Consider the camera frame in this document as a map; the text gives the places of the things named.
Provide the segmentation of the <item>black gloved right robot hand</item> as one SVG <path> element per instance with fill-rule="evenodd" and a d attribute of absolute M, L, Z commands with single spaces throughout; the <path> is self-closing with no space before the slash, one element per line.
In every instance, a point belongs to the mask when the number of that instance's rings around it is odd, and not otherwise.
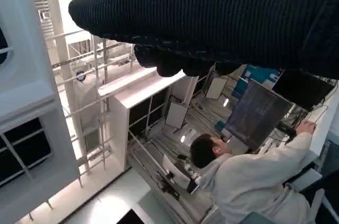
<path fill-rule="evenodd" d="M 163 77 L 248 64 L 338 79 L 338 0 L 72 0 L 68 11 Z"/>

